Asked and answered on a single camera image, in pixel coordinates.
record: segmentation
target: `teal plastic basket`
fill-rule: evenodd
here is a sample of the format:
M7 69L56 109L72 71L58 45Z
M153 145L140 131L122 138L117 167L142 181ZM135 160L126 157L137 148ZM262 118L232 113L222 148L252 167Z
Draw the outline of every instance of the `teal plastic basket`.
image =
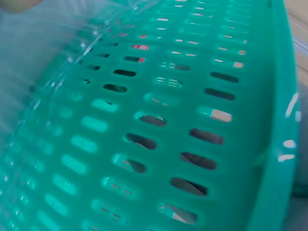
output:
M283 2L114 12L27 99L1 156L2 230L278 231L298 133Z

